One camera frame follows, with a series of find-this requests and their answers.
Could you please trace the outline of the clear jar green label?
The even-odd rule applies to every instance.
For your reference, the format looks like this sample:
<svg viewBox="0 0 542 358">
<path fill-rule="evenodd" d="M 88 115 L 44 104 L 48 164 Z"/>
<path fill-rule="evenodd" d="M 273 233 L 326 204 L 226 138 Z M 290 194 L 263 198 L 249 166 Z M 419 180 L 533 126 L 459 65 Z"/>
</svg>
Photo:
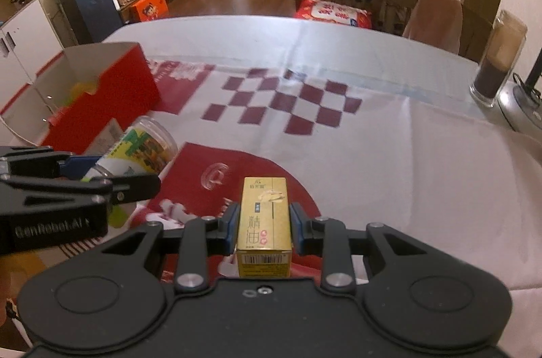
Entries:
<svg viewBox="0 0 542 358">
<path fill-rule="evenodd" d="M 92 165 L 83 180 L 90 181 L 99 176 L 161 174 L 177 152 L 174 138 L 158 121 L 140 116 Z"/>
</svg>

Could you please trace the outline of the gold essential oil box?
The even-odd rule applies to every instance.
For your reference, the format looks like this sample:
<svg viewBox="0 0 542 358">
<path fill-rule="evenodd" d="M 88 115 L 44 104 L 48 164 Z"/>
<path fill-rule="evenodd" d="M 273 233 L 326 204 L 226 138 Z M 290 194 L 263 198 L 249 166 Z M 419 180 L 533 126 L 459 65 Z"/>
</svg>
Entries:
<svg viewBox="0 0 542 358">
<path fill-rule="evenodd" d="M 246 177 L 236 243 L 241 278 L 287 278 L 292 239 L 287 181 Z"/>
</svg>

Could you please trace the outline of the white cupboard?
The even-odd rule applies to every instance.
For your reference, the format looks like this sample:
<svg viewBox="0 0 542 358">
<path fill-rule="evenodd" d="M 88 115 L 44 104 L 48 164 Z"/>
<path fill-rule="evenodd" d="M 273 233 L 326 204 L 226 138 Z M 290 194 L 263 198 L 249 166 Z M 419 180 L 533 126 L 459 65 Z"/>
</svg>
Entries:
<svg viewBox="0 0 542 358">
<path fill-rule="evenodd" d="M 62 52 L 62 44 L 38 0 L 1 26 L 0 96 L 3 106 Z"/>
</svg>

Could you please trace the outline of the red cardboard box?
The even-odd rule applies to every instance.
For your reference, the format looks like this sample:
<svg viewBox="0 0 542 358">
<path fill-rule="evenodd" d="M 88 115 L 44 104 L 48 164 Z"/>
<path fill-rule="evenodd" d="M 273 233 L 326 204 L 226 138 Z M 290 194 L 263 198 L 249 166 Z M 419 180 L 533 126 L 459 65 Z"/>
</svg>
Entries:
<svg viewBox="0 0 542 358">
<path fill-rule="evenodd" d="M 1 109 L 1 124 L 23 143 L 82 154 L 111 122 L 126 130 L 160 100 L 137 42 L 84 44 L 22 86 Z"/>
</svg>

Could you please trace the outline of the white red patterned cloth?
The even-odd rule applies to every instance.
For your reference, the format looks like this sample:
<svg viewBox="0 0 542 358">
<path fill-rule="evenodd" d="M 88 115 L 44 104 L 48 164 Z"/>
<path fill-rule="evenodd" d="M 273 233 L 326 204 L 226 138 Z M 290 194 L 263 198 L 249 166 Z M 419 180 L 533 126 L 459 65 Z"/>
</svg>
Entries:
<svg viewBox="0 0 542 358">
<path fill-rule="evenodd" d="M 160 194 L 118 218 L 168 229 L 239 201 L 248 176 L 350 228 L 379 221 L 498 276 L 541 285 L 541 147 L 402 95 L 289 70 L 151 62 L 154 119 L 177 156 Z"/>
</svg>

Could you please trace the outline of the orange gift box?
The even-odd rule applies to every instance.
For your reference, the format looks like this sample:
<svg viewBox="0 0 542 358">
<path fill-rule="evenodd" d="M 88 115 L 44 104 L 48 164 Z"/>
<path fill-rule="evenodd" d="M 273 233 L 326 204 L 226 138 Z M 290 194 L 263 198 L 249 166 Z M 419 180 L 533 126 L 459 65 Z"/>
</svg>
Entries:
<svg viewBox="0 0 542 358">
<path fill-rule="evenodd" d="M 132 22 L 159 20 L 168 16 L 166 0 L 136 0 L 129 7 L 129 20 Z"/>
</svg>

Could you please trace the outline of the red printed seat cushion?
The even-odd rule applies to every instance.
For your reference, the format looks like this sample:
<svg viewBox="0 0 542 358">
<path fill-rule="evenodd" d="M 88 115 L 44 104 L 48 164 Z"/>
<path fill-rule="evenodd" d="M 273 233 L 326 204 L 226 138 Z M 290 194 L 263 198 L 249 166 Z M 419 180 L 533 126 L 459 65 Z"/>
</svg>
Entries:
<svg viewBox="0 0 542 358">
<path fill-rule="evenodd" d="M 372 28 L 370 11 L 324 0 L 303 0 L 294 17 L 300 20 L 322 21 L 360 29 Z"/>
</svg>

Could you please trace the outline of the grey desk lamp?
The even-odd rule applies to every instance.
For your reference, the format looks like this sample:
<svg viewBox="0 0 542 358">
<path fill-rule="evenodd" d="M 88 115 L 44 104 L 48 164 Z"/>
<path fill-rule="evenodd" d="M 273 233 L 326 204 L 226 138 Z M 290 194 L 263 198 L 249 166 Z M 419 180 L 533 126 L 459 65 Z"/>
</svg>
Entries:
<svg viewBox="0 0 542 358">
<path fill-rule="evenodd" d="M 541 139 L 541 0 L 501 0 L 505 9 L 525 23 L 527 35 L 499 106 L 510 126 Z"/>
</svg>

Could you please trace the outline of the chair with pink towel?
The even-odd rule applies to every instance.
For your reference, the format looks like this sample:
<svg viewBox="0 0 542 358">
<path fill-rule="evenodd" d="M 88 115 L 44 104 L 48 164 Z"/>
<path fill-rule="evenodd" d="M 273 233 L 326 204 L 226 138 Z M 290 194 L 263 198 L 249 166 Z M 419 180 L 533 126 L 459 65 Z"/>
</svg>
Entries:
<svg viewBox="0 0 542 358">
<path fill-rule="evenodd" d="M 492 23 L 460 0 L 385 0 L 384 31 L 477 62 Z"/>
</svg>

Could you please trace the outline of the glass jar dark contents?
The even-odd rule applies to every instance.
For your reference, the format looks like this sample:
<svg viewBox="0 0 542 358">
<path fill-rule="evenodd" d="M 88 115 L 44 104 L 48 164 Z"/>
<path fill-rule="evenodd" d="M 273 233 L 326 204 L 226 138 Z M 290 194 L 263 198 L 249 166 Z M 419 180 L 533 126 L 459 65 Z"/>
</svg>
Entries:
<svg viewBox="0 0 542 358">
<path fill-rule="evenodd" d="M 523 50 L 527 26 L 518 16 L 502 9 L 482 55 L 470 94 L 477 102 L 491 108 L 509 78 Z"/>
</svg>

